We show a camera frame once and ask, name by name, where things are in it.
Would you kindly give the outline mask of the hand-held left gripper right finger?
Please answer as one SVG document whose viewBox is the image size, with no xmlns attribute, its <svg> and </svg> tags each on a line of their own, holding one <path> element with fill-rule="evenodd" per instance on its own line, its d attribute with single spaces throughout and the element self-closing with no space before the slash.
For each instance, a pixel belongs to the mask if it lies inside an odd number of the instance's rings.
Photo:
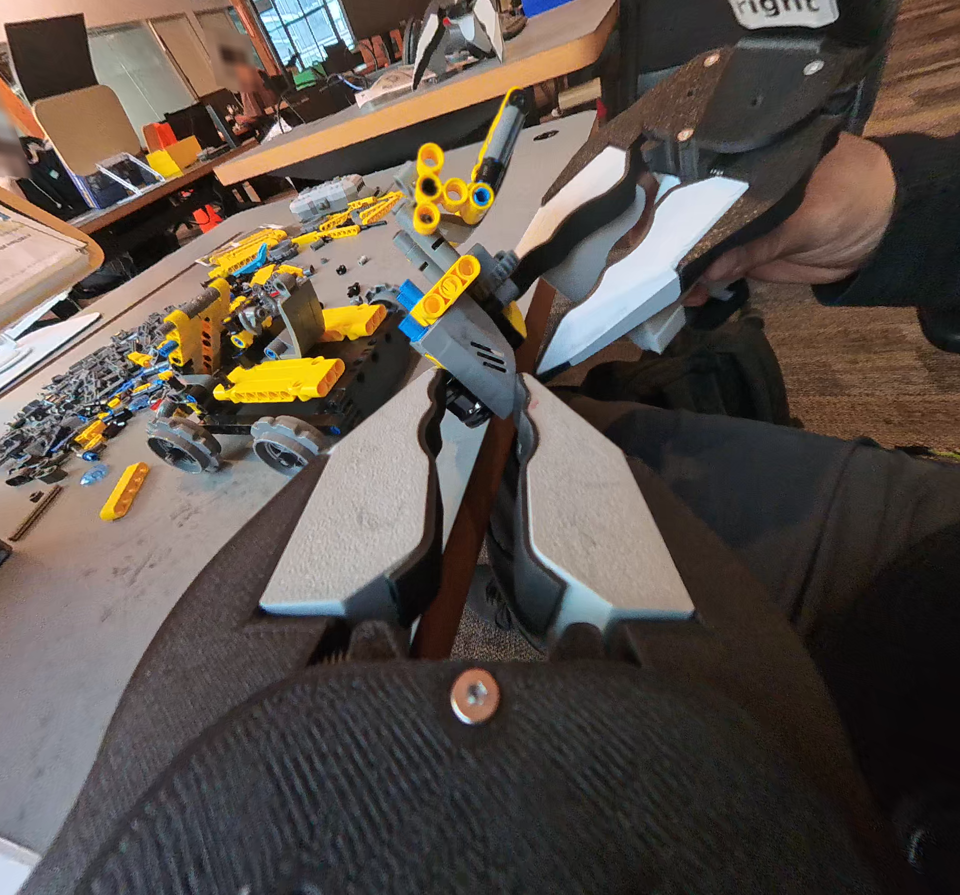
<svg viewBox="0 0 960 895">
<path fill-rule="evenodd" d="M 694 603 L 624 452 L 517 381 L 515 600 L 532 627 L 687 622 Z"/>
</svg>

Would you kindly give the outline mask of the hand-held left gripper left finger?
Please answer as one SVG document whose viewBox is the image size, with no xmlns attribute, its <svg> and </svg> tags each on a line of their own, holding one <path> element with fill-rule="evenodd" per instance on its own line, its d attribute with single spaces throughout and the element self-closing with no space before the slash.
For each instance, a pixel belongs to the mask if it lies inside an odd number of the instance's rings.
<svg viewBox="0 0 960 895">
<path fill-rule="evenodd" d="M 266 503 L 266 617 L 414 625 L 440 585 L 445 376 L 405 385 Z"/>
</svg>

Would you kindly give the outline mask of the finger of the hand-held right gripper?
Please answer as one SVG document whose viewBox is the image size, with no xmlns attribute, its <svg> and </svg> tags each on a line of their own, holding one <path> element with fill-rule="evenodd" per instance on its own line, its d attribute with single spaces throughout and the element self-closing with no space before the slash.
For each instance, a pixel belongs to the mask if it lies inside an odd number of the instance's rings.
<svg viewBox="0 0 960 895">
<path fill-rule="evenodd" d="M 565 297 L 589 297 L 606 269 L 643 238 L 657 177 L 642 155 L 607 147 L 543 202 L 515 247 L 515 292 L 546 280 Z"/>
<path fill-rule="evenodd" d="M 731 177 L 681 184 L 665 176 L 642 241 L 606 269 L 593 294 L 563 316 L 536 375 L 545 379 L 585 361 L 677 302 L 682 258 L 748 188 L 747 181 Z"/>
</svg>

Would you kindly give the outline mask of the yellow black toy vehicle chassis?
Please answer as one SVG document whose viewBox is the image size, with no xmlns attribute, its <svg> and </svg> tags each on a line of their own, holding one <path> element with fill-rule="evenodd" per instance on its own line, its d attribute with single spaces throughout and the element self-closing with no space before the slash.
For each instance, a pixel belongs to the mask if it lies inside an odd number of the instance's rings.
<svg viewBox="0 0 960 895">
<path fill-rule="evenodd" d="M 269 264 L 213 278 L 171 310 L 153 344 L 166 362 L 147 444 L 189 474 L 218 471 L 223 436 L 291 477 L 386 403 L 413 355 L 400 289 L 377 284 L 325 307 L 310 273 Z"/>
</svg>

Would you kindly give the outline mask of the yellow grey toy excavator arm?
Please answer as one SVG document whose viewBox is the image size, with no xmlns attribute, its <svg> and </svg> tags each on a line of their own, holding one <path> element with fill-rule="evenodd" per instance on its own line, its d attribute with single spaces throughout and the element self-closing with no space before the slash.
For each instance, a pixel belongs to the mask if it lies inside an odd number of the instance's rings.
<svg viewBox="0 0 960 895">
<path fill-rule="evenodd" d="M 515 408 L 516 350 L 527 336 L 518 300 L 525 283 L 513 279 L 515 251 L 490 253 L 476 244 L 459 251 L 447 229 L 472 229 L 498 199 L 526 115 L 524 90 L 513 87 L 486 132 L 464 181 L 444 178 L 444 151 L 421 145 L 394 182 L 394 245 L 424 280 L 402 284 L 400 329 L 411 346 L 447 374 L 446 407 L 466 425 L 509 418 Z"/>
</svg>

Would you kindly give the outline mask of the person's right forearm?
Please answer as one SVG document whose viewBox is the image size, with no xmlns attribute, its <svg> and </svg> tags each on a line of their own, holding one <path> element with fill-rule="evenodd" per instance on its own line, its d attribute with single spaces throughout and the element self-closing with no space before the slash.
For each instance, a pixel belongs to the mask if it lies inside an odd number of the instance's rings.
<svg viewBox="0 0 960 895">
<path fill-rule="evenodd" d="M 891 220 L 850 276 L 812 286 L 835 308 L 911 308 L 926 340 L 959 352 L 959 134 L 897 133 L 873 142 L 894 174 Z"/>
</svg>

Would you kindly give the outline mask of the grey desk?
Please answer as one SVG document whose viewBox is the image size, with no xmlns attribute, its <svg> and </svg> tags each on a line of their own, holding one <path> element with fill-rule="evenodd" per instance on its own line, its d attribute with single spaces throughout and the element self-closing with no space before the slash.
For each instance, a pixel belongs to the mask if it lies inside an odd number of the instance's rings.
<svg viewBox="0 0 960 895">
<path fill-rule="evenodd" d="M 595 111 L 525 130 L 492 212 L 465 247 L 514 248 L 542 197 L 585 142 Z M 42 387 L 112 336 L 152 313 L 197 296 L 209 252 L 264 225 L 287 227 L 287 198 L 231 217 L 168 255 L 92 308 L 100 324 L 2 397 L 2 428 Z M 385 227 L 306 253 L 325 305 L 347 302 L 348 287 L 419 281 Z M 116 704 L 141 655 L 199 570 L 286 479 L 263 466 L 244 439 L 222 442 L 224 467 L 189 475 L 149 450 L 149 410 L 106 445 L 105 478 L 82 485 L 87 463 L 73 458 L 60 494 L 1 575 L 1 834 L 42 854 L 87 778 Z M 150 471 L 126 517 L 99 512 L 123 470 Z"/>
</svg>

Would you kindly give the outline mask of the person's right hand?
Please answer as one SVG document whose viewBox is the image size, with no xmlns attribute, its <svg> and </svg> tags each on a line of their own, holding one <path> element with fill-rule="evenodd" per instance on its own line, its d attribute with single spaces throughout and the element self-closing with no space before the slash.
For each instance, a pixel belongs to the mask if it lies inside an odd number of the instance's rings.
<svg viewBox="0 0 960 895">
<path fill-rule="evenodd" d="M 798 208 L 767 234 L 721 254 L 682 298 L 702 306 L 740 279 L 830 285 L 855 274 L 880 245 L 894 210 L 890 157 L 867 138 L 842 133 L 814 169 Z"/>
</svg>

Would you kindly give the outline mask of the black white gripper device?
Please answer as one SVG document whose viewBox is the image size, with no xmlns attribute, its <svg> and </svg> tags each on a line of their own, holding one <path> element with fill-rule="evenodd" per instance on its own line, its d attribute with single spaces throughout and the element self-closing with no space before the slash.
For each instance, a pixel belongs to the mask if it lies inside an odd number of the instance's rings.
<svg viewBox="0 0 960 895">
<path fill-rule="evenodd" d="M 465 52 L 485 61 L 503 61 L 505 43 L 492 0 L 431 0 L 424 13 L 412 61 L 412 90 L 432 72 L 441 79 L 449 72 L 447 54 Z"/>
</svg>

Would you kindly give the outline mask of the short yellow toy beam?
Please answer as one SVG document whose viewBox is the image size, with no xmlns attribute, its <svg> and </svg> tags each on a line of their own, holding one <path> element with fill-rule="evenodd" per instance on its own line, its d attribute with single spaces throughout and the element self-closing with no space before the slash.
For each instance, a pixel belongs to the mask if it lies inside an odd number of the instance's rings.
<svg viewBox="0 0 960 895">
<path fill-rule="evenodd" d="M 134 505 L 149 473 L 150 466 L 143 461 L 128 465 L 102 505 L 99 518 L 104 522 L 123 519 Z"/>
</svg>

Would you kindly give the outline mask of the group of long yellow beams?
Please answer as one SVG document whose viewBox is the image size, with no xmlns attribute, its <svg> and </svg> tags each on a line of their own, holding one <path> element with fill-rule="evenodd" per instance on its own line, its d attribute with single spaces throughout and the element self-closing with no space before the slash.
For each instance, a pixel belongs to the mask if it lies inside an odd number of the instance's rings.
<svg viewBox="0 0 960 895">
<path fill-rule="evenodd" d="M 199 258 L 197 264 L 207 269 L 210 279 L 241 278 L 234 276 L 234 270 L 255 256 L 264 242 L 270 245 L 269 261 L 265 266 L 282 265 L 304 250 L 317 251 L 333 241 L 354 239 L 369 229 L 384 225 L 402 199 L 398 190 L 376 193 L 352 202 L 346 210 L 294 229 L 261 226 L 224 242 L 212 253 Z"/>
</svg>

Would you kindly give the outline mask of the grey toy battery box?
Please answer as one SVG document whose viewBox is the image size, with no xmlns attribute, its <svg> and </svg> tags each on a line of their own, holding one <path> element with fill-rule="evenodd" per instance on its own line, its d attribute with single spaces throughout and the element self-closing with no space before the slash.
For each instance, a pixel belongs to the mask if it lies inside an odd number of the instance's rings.
<svg viewBox="0 0 960 895">
<path fill-rule="evenodd" d="M 364 190 L 363 176 L 340 176 L 300 190 L 290 202 L 290 212 L 296 221 L 306 225 L 345 211 L 364 196 Z"/>
</svg>

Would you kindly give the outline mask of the brown toy axle rod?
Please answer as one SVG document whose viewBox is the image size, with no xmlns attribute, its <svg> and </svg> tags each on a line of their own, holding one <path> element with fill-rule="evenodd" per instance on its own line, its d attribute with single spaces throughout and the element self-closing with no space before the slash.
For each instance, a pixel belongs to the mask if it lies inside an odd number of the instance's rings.
<svg viewBox="0 0 960 895">
<path fill-rule="evenodd" d="M 33 507 L 27 516 L 24 517 L 18 524 L 18 527 L 8 535 L 7 541 L 10 544 L 21 542 L 48 513 L 63 491 L 64 487 L 62 485 L 54 484 L 47 492 L 42 493 L 42 496 L 33 503 Z"/>
</svg>

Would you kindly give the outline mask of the yellow storage bin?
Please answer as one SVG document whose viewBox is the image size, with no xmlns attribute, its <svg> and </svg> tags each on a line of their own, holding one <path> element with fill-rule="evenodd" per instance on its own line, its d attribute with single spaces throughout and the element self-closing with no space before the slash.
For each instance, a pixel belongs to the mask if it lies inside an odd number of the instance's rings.
<svg viewBox="0 0 960 895">
<path fill-rule="evenodd" d="M 162 179 L 175 179 L 184 175 L 186 169 L 197 163 L 202 151 L 198 138 L 191 135 L 150 152 L 146 156 L 146 163 Z"/>
</svg>

